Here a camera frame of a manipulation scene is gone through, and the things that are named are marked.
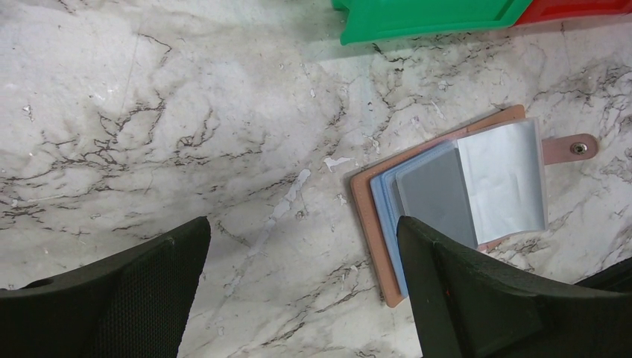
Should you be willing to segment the green plastic bin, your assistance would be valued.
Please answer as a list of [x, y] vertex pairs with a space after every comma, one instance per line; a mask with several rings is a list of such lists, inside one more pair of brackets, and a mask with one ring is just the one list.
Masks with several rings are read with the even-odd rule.
[[347, 15], [342, 45], [508, 28], [531, 0], [332, 0]]

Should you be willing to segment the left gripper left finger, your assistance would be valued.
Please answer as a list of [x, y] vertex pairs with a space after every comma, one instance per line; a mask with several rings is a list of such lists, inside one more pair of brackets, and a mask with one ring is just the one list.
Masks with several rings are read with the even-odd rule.
[[211, 241], [199, 217], [80, 268], [1, 291], [3, 357], [175, 357]]

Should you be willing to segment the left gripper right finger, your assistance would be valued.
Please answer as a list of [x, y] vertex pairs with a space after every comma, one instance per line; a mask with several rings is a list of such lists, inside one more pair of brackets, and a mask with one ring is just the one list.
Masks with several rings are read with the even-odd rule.
[[629, 357], [631, 261], [574, 284], [515, 268], [418, 219], [397, 226], [425, 357]]

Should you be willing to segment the red plastic double bin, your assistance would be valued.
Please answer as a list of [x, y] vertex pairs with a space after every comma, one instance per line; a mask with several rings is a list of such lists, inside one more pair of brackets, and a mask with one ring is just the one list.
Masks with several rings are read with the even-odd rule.
[[514, 26], [631, 13], [631, 0], [533, 0]]

